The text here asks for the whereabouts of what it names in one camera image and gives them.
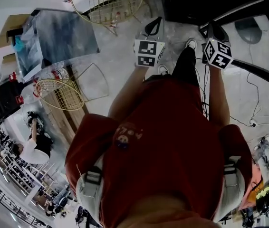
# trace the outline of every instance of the black pants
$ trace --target black pants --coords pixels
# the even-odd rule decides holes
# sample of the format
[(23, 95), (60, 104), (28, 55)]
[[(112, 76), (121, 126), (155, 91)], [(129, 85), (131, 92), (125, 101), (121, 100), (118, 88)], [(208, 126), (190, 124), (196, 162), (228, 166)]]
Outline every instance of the black pants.
[(152, 75), (147, 81), (154, 79), (162, 79), (164, 77), (173, 77), (178, 80), (185, 81), (189, 84), (199, 87), (199, 82), (196, 74), (196, 54), (194, 49), (187, 47), (180, 54), (176, 67), (173, 70), (172, 75)]

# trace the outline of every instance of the strap buckle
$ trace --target strap buckle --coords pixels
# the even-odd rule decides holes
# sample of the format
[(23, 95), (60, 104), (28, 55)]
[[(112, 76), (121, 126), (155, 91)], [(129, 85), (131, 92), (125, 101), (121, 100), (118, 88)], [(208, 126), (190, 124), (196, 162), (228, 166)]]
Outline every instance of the strap buckle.
[(224, 179), (225, 186), (228, 187), (236, 187), (238, 185), (237, 181), (237, 169), (236, 163), (240, 159), (238, 156), (231, 156), (228, 162), (224, 165)]
[(84, 188), (82, 194), (86, 197), (95, 198), (96, 191), (102, 181), (102, 171), (94, 166), (84, 177)]

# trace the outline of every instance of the hair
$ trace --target hair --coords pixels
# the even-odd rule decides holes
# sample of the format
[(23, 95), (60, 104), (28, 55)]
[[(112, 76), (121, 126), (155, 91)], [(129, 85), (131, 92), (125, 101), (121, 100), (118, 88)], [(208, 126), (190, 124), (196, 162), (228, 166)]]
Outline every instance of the hair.
[(16, 157), (20, 156), (20, 152), (19, 152), (19, 146), (17, 143), (14, 143), (11, 147), (12, 152), (16, 155)]

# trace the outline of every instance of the backpack strap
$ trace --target backpack strap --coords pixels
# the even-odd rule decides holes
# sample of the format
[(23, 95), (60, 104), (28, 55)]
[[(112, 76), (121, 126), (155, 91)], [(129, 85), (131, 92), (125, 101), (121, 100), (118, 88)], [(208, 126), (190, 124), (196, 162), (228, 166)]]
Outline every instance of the backpack strap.
[(222, 193), (213, 221), (218, 222), (241, 203), (245, 191), (245, 181), (237, 168), (240, 156), (231, 156), (224, 165)]
[(102, 175), (103, 156), (77, 181), (76, 195), (80, 205), (83, 206), (91, 217), (101, 225), (99, 220), (100, 204), (103, 193), (104, 179)]

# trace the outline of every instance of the metal wire frame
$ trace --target metal wire frame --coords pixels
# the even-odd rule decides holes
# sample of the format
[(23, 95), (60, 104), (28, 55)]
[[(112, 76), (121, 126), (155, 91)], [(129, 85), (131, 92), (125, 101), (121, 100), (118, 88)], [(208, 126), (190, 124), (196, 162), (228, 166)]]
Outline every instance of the metal wire frame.
[[(143, 0), (140, 0), (138, 6), (136, 6), (137, 0), (88, 0), (90, 12), (90, 19), (88, 19), (76, 9), (73, 0), (70, 1), (75, 12), (84, 20), (94, 24), (108, 26), (130, 19), (140, 9), (143, 3)], [(128, 2), (130, 13), (127, 14), (127, 12), (124, 11), (124, 15), (121, 15), (121, 12), (117, 9), (124, 7), (126, 1)]]
[[(84, 99), (72, 80), (42, 79), (36, 83), (36, 91), (44, 102), (60, 110), (76, 111), (84, 105)], [(59, 106), (45, 98), (52, 92), (55, 93)]]
[[(107, 85), (107, 91), (109, 92), (109, 87), (108, 87), (108, 82), (107, 82), (107, 80), (106, 80), (106, 77), (105, 77), (105, 75), (104, 75), (104, 73), (102, 72), (102, 70), (95, 64), (95, 63), (92, 63), (92, 64), (90, 64), (83, 72), (81, 72), (77, 77), (76, 77), (76, 79), (74, 80), (74, 81), (77, 81), (91, 66), (95, 66), (99, 71), (100, 71), (100, 73), (102, 74), (102, 76), (103, 76), (103, 78), (104, 78), (104, 80), (105, 80), (105, 82), (106, 82), (106, 85)], [(103, 95), (103, 96), (100, 96), (100, 97), (97, 97), (97, 98), (93, 98), (93, 99), (89, 99), (86, 95), (85, 95), (85, 93), (84, 93), (84, 91), (81, 89), (81, 88), (79, 88), (80, 89), (80, 91), (82, 92), (82, 95), (84, 96), (84, 98), (85, 98), (85, 103), (86, 102), (89, 102), (89, 101), (93, 101), (93, 100), (97, 100), (97, 99), (100, 99), (100, 98), (104, 98), (104, 97), (106, 97), (106, 96), (109, 96), (109, 93), (107, 93), (106, 95)]]

